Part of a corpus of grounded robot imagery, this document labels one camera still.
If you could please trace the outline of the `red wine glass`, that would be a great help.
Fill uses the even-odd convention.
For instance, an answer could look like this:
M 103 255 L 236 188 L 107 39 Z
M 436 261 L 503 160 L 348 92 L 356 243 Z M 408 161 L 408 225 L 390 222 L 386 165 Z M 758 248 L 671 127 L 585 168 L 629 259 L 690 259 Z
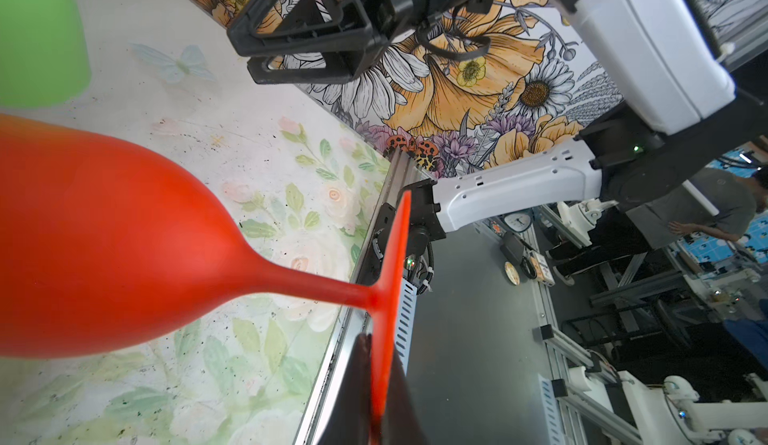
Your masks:
M 113 137 L 1 119 L 1 353 L 127 348 L 276 293 L 342 305 L 343 281 L 259 255 L 216 196 Z

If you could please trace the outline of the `green wine glass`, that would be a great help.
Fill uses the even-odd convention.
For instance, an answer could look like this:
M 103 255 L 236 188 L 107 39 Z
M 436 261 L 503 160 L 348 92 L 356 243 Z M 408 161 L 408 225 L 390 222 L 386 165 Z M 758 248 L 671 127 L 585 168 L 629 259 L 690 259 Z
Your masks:
M 91 68 L 76 0 L 1 0 L 1 106 L 40 108 L 79 96 Z

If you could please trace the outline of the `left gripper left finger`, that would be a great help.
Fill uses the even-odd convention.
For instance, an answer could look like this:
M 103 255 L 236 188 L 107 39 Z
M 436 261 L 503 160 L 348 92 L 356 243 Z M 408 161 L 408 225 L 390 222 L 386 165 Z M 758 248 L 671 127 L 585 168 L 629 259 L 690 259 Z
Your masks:
M 320 445 L 364 445 L 371 431 L 371 336 L 359 334 Z

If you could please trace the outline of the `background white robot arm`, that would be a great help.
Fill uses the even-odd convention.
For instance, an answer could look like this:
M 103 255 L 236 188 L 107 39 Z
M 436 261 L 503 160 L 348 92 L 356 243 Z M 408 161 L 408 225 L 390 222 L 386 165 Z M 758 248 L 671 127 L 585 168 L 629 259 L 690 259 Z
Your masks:
M 595 379 L 585 368 L 553 384 L 555 396 L 575 419 L 599 431 L 609 444 L 765 444 L 767 383 L 746 377 L 758 394 L 747 402 L 705 402 L 685 378 L 647 385 L 627 371 Z

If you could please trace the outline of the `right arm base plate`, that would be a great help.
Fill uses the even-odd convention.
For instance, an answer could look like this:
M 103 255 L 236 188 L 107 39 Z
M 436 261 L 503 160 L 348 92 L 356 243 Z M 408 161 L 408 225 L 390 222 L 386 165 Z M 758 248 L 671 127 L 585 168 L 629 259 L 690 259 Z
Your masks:
M 434 199 L 433 188 L 436 184 L 434 179 L 421 180 L 406 186 L 398 195 L 401 199 L 403 193 L 409 191 L 411 197 L 403 277 L 417 287 L 417 295 L 431 290 L 435 274 L 432 243 L 446 237 L 437 218 L 441 207 Z M 394 225 L 396 214 L 396 207 L 389 203 L 384 203 L 377 212 L 370 240 L 362 255 L 359 282 L 363 285 L 372 285 L 380 276 L 390 236 L 397 230 Z

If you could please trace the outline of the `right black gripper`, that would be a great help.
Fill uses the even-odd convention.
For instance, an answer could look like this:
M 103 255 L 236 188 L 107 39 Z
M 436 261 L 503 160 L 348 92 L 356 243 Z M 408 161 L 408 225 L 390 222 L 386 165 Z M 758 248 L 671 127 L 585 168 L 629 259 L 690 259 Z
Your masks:
M 249 0 L 227 29 L 257 84 L 345 84 L 399 35 L 491 0 Z

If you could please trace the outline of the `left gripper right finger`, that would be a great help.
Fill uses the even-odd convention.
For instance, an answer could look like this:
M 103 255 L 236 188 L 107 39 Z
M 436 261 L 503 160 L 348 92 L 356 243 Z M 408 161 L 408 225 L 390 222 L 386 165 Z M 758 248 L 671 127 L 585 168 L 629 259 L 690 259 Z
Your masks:
M 414 410 L 403 366 L 393 360 L 386 410 L 381 420 L 380 443 L 384 445 L 427 445 L 428 439 Z

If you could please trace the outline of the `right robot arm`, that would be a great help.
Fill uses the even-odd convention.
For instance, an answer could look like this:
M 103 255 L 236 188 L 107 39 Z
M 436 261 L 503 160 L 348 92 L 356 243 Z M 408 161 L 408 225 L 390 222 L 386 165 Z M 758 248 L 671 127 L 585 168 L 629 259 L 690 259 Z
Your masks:
M 300 84 L 439 178 L 436 234 L 515 209 L 655 200 L 767 130 L 691 0 L 211 0 L 261 85 Z

